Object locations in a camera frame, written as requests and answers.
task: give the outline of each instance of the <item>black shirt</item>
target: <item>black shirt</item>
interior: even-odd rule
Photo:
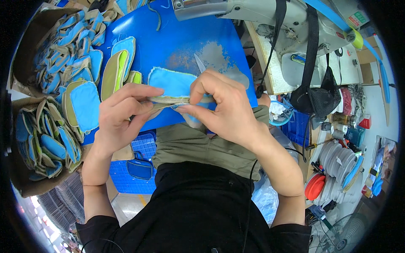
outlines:
[[[246,253],[308,252],[311,227],[284,224],[269,228],[250,200],[249,179],[229,170],[183,162],[162,164],[155,176],[150,202],[119,227],[116,218],[95,216],[77,224],[87,253],[121,252],[241,252],[250,221]]]

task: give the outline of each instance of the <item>right hand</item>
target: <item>right hand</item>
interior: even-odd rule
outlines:
[[[217,107],[214,112],[196,105],[204,94],[212,94]],[[177,108],[197,118],[221,138],[249,150],[260,141],[266,124],[256,120],[245,87],[212,69],[204,71],[190,86],[190,105]]]

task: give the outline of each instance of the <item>electric fan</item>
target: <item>electric fan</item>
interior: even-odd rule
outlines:
[[[360,241],[368,221],[362,214],[353,213],[338,220],[322,237],[316,253],[349,253]]]

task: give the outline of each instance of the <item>blue plastic crate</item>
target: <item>blue plastic crate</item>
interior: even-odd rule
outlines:
[[[156,153],[156,134],[153,131],[145,131],[131,142],[132,149],[142,153],[143,159],[152,163],[152,156]],[[156,169],[153,168],[151,180],[133,178],[128,174],[126,161],[111,162],[110,176],[117,191],[120,193],[152,194],[155,189]]]
[[[298,112],[294,109],[293,116],[290,121],[282,126],[281,130],[290,139],[290,141],[295,142],[302,146],[304,141],[305,127],[307,126],[309,115]],[[308,127],[307,138],[305,139],[305,146],[309,145],[309,131]]]

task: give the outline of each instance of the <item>left hand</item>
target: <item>left hand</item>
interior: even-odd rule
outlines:
[[[130,144],[153,113],[153,104],[147,102],[146,97],[161,96],[163,93],[164,90],[160,88],[127,83],[103,101],[98,118],[100,129],[94,137],[98,155],[111,156]]]

